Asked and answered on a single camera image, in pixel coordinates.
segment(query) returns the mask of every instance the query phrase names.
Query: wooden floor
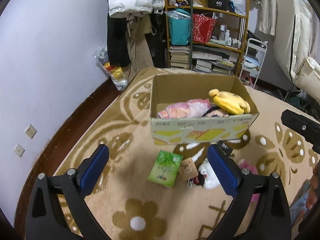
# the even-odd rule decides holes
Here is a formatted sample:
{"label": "wooden floor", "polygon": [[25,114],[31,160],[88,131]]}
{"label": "wooden floor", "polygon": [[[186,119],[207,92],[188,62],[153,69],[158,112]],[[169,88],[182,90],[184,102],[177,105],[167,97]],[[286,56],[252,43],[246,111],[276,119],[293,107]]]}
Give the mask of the wooden floor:
{"label": "wooden floor", "polygon": [[120,95],[109,78],[65,121],[33,166],[17,205],[14,228],[24,239],[27,207],[39,173],[52,176],[61,162],[99,115]]}

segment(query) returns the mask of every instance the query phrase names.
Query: white rolling cart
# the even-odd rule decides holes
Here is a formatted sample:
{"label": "white rolling cart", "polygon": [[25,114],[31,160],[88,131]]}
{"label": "white rolling cart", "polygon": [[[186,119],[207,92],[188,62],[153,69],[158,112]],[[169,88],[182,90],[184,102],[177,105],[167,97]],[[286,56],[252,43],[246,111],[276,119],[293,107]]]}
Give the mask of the white rolling cart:
{"label": "white rolling cart", "polygon": [[[257,58],[258,58],[258,62],[259,62],[258,70],[252,69],[252,68],[248,68],[248,67],[244,66],[244,62],[245,62],[245,59],[246,59],[246,57],[247,57],[248,49],[249,49],[249,48],[253,48],[253,49],[257,50],[257,51],[258,51],[258,52],[257,52],[257,56],[258,56],[258,54],[260,54],[260,55],[257,57]],[[268,49],[267,44],[266,44],[265,42],[263,42],[263,41],[259,41],[259,40],[250,38],[250,39],[248,40],[248,42],[247,42],[247,49],[246,49],[246,51],[245,51],[244,58],[243,58],[242,63],[241,63],[240,77],[241,77],[241,75],[242,75],[242,71],[245,70],[245,71],[250,72],[249,75],[250,75],[251,77],[254,77],[254,78],[256,79],[255,82],[254,82],[253,88],[255,87],[255,85],[256,85],[256,83],[257,83],[257,80],[258,80],[258,77],[259,77],[259,75],[260,75],[261,68],[262,68],[262,65],[263,65],[263,62],[264,62],[264,58],[265,58],[266,53],[267,53],[267,49]]]}

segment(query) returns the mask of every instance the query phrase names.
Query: bolt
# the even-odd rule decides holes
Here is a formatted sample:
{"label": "bolt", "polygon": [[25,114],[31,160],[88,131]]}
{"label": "bolt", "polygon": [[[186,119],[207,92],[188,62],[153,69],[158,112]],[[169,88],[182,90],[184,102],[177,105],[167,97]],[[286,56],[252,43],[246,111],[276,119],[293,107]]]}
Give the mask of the bolt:
{"label": "bolt", "polygon": [[76,173],[76,170],[75,169],[69,169],[68,171],[67,171],[67,174],[68,175],[73,175],[73,174],[75,174]]}
{"label": "bolt", "polygon": [[279,174],[278,174],[277,172],[273,172],[273,173],[272,173],[272,176],[273,176],[275,179],[279,178]]}
{"label": "bolt", "polygon": [[241,169],[241,172],[244,174],[244,175],[248,175],[250,173],[250,171],[246,168],[243,168]]}
{"label": "bolt", "polygon": [[38,179],[43,179],[45,177],[45,174],[44,173],[40,173],[39,175],[38,175]]}

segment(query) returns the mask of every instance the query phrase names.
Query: open box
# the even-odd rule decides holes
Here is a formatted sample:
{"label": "open box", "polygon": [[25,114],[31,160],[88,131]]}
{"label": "open box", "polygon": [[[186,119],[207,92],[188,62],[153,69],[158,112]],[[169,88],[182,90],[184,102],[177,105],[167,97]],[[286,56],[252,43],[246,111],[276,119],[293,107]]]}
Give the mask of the open box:
{"label": "open box", "polygon": [[[241,96],[251,108],[250,114],[229,117],[161,119],[158,112],[168,105],[190,99],[208,98],[211,89]],[[259,111],[241,81],[234,76],[213,74],[168,74],[153,78],[150,124],[157,145],[216,142],[241,138],[258,117]]]}

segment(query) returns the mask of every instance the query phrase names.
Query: human hand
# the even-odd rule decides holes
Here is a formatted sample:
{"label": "human hand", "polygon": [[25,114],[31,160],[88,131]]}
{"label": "human hand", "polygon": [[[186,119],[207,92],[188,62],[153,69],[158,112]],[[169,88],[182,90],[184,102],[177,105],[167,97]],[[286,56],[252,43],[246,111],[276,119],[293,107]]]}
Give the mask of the human hand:
{"label": "human hand", "polygon": [[307,209],[311,209],[313,207],[313,205],[317,202],[318,200],[318,196],[315,192],[315,190],[318,188],[318,166],[319,163],[317,163],[317,165],[315,166],[314,170],[313,170],[313,175],[312,178],[310,180],[310,190],[309,190],[309,196],[308,199],[306,201],[306,208]]}

